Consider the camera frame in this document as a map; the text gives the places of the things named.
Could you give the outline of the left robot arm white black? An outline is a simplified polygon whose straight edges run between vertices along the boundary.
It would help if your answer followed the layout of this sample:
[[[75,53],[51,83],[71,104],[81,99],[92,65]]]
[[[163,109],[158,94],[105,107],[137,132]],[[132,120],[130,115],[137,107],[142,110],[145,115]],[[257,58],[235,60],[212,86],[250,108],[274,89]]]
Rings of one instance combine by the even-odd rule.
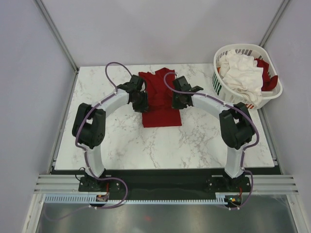
[[[101,145],[107,145],[105,135],[111,135],[114,126],[106,120],[117,120],[145,113],[148,110],[146,81],[132,75],[128,82],[119,84],[116,91],[91,105],[78,106],[72,127],[75,144],[84,152],[85,173],[79,180],[80,192],[118,192],[124,182],[121,178],[105,174]]]

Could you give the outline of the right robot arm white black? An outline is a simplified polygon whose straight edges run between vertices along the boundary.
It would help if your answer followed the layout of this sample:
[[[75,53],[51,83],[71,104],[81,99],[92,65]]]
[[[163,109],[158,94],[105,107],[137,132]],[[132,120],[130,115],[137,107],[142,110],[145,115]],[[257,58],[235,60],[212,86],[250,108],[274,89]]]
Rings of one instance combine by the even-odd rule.
[[[246,105],[228,104],[222,100],[202,93],[203,88],[191,87],[184,76],[173,80],[172,108],[196,107],[219,120],[221,137],[227,145],[225,175],[220,184],[228,191],[234,191],[246,182],[244,157],[252,137],[258,134]]]

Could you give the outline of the red t shirt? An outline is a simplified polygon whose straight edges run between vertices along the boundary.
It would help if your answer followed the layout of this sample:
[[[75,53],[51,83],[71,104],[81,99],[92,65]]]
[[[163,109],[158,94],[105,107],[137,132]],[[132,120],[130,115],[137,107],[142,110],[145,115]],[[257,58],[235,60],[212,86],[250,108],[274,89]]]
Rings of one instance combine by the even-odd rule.
[[[147,83],[149,110],[142,114],[142,124],[145,128],[181,126],[180,112],[172,108],[175,71],[162,68],[155,73],[139,72]]]

